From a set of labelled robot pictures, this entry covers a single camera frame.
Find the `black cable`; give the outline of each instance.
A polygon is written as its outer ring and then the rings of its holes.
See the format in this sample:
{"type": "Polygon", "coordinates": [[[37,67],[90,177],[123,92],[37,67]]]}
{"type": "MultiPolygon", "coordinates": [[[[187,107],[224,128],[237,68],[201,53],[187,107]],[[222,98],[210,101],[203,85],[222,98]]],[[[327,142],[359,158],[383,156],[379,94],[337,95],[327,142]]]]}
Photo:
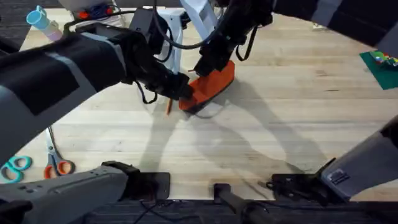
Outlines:
{"type": "Polygon", "coordinates": [[[202,224],[204,224],[204,223],[203,223],[203,220],[202,220],[202,218],[201,218],[201,216],[199,216],[199,215],[187,215],[187,216],[180,217],[180,218],[170,218],[170,217],[166,217],[166,216],[164,216],[164,215],[161,215],[161,214],[159,214],[159,213],[153,211],[153,207],[149,207],[149,208],[146,207],[146,206],[144,205],[143,202],[140,202],[140,204],[141,204],[141,206],[142,206],[143,208],[149,209],[149,212],[151,212],[152,214],[156,215],[157,217],[163,218],[164,220],[167,220],[167,221],[172,222],[172,223],[178,223],[178,222],[181,222],[181,221],[184,221],[184,220],[189,220],[189,219],[197,218],[197,219],[200,220],[200,222],[201,222],[202,224]]]}
{"type": "MultiPolygon", "coordinates": [[[[169,25],[167,25],[167,30],[169,30],[170,38],[174,41],[173,33],[172,33],[172,30],[171,30],[171,28],[170,28],[169,25]]],[[[167,53],[166,58],[164,58],[164,59],[158,59],[158,58],[157,58],[156,61],[158,61],[158,62],[160,62],[160,63],[166,62],[166,61],[170,58],[170,56],[171,56],[171,54],[172,54],[172,51],[173,51],[173,45],[169,44],[169,52],[167,53]]]]}
{"type": "Polygon", "coordinates": [[[157,101],[157,93],[155,93],[154,98],[153,98],[150,102],[148,102],[148,101],[147,101],[147,98],[146,98],[146,96],[145,96],[144,90],[142,89],[141,84],[140,84],[137,80],[135,80],[134,82],[137,84],[138,89],[139,89],[139,91],[141,92],[142,102],[143,102],[143,103],[149,105],[149,104],[153,104],[153,103],[155,103],[155,102],[157,101]]]}
{"type": "Polygon", "coordinates": [[[236,47],[235,53],[236,53],[237,58],[241,62],[243,62],[243,61],[245,61],[245,60],[247,60],[249,58],[250,53],[251,53],[251,49],[253,47],[254,39],[256,38],[256,34],[257,34],[258,28],[259,28],[259,26],[255,26],[253,28],[253,31],[251,32],[251,36],[250,36],[250,40],[249,40],[249,44],[248,44],[248,49],[246,50],[246,53],[244,54],[244,58],[242,58],[241,54],[239,53],[239,46],[236,47]]]}
{"type": "Polygon", "coordinates": [[[139,217],[136,219],[136,221],[134,221],[133,224],[137,224],[139,222],[139,220],[141,220],[144,215],[146,215],[150,210],[152,210],[154,207],[156,207],[157,204],[154,204],[153,206],[146,208],[144,212],[141,213],[141,215],[139,215],[139,217]]]}
{"type": "Polygon", "coordinates": [[[159,18],[158,18],[159,14],[157,13],[157,0],[154,0],[153,12],[154,12],[155,25],[158,28],[160,34],[164,37],[164,39],[169,44],[173,45],[173,47],[176,47],[179,49],[184,49],[184,50],[192,50],[192,49],[197,49],[199,47],[202,47],[203,45],[205,45],[209,41],[211,41],[226,25],[225,22],[222,22],[225,19],[223,17],[223,18],[221,18],[222,21],[220,22],[219,26],[217,26],[205,40],[203,40],[197,44],[193,44],[193,45],[182,45],[182,44],[174,42],[169,37],[167,37],[167,35],[165,33],[163,33],[161,26],[160,26],[159,18]]]}

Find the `pencil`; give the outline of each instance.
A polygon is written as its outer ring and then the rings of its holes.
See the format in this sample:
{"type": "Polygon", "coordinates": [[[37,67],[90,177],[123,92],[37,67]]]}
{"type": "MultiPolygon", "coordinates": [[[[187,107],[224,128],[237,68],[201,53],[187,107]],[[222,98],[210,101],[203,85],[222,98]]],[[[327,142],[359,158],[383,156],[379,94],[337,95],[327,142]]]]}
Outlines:
{"type": "Polygon", "coordinates": [[[170,115],[170,112],[172,110],[172,105],[173,105],[173,100],[169,99],[169,102],[167,103],[167,107],[166,107],[166,115],[170,115]]]}

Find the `scissors blade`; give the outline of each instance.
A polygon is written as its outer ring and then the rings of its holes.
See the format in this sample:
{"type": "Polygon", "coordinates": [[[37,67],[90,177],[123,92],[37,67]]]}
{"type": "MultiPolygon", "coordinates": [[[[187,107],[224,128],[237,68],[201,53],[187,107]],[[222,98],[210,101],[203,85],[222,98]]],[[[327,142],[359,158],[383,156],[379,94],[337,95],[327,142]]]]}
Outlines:
{"type": "Polygon", "coordinates": [[[46,134],[45,140],[47,143],[47,149],[50,149],[50,150],[55,149],[51,126],[45,130],[45,134],[46,134]]]}

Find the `blue scissors handle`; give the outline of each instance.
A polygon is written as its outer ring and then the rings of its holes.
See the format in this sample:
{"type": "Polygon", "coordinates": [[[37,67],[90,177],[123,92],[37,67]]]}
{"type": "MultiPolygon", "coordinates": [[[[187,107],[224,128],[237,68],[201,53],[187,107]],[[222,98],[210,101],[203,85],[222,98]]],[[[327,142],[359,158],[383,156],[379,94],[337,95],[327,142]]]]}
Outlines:
{"type": "Polygon", "coordinates": [[[24,178],[24,174],[21,172],[22,170],[26,170],[32,164],[32,159],[28,156],[13,156],[9,161],[7,161],[1,168],[1,180],[7,184],[14,184],[20,182],[24,178]],[[19,160],[25,160],[24,166],[19,166],[19,160]],[[12,179],[7,175],[7,170],[15,174],[15,178],[12,179]]]}
{"type": "Polygon", "coordinates": [[[16,170],[22,171],[28,169],[30,165],[32,165],[32,158],[29,156],[12,156],[9,162],[16,170]],[[20,166],[18,161],[25,161],[25,165],[20,166]]]}

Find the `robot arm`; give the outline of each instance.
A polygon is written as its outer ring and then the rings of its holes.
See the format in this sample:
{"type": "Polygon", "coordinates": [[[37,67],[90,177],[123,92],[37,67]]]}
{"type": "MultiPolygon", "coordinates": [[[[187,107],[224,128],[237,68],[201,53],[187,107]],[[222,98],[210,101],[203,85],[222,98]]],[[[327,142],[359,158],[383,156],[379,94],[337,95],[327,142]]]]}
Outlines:
{"type": "Polygon", "coordinates": [[[0,164],[89,97],[119,82],[143,83],[175,100],[190,98],[189,78],[174,75],[154,54],[143,34],[96,23],[0,60],[0,119],[8,127],[0,130],[7,149],[0,151],[0,164]]]}

